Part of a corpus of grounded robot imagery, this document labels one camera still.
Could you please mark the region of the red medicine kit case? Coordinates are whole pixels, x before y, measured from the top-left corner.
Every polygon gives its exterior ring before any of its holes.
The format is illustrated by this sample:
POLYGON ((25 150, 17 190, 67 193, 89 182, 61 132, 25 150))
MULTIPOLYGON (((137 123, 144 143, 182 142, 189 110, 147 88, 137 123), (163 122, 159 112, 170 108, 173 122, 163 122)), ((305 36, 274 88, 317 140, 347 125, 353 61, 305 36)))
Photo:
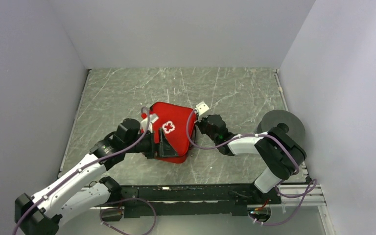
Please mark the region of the red medicine kit case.
POLYGON ((150 106, 149 129, 154 131, 154 142, 159 143, 159 131, 162 129, 166 139, 177 152, 172 157, 160 157, 156 153, 154 159, 175 164, 186 161, 191 147, 187 134, 195 136, 195 117, 188 117, 192 111, 192 108, 166 102, 156 102, 150 106))

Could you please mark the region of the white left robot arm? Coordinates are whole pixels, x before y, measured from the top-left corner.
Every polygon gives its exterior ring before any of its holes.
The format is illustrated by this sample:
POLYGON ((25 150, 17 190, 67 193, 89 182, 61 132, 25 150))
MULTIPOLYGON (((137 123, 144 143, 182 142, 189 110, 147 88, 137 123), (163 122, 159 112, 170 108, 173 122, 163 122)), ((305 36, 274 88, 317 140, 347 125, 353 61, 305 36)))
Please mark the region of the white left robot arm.
POLYGON ((54 235, 61 225, 93 206, 116 205, 123 198, 120 184, 112 177, 103 177, 90 186, 93 178, 122 162, 127 153, 143 153, 147 158, 179 156, 167 137, 172 126, 166 124, 154 132, 153 124, 147 119, 142 123, 125 119, 62 177, 32 196, 21 194, 15 200, 16 227, 12 233, 22 230, 26 235, 54 235))

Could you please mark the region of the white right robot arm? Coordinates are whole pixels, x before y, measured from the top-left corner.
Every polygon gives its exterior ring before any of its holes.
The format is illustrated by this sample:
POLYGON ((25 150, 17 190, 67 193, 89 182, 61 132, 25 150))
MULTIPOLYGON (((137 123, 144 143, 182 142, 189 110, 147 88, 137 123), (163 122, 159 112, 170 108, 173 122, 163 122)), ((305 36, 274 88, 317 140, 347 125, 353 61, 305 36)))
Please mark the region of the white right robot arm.
POLYGON ((301 147, 306 130, 301 120, 285 110, 266 113, 254 134, 230 132, 221 115, 208 115, 197 120, 201 134, 207 135, 218 151, 227 156, 241 154, 260 155, 266 169, 252 183, 251 199, 262 203, 276 185, 299 173, 306 159, 301 147))

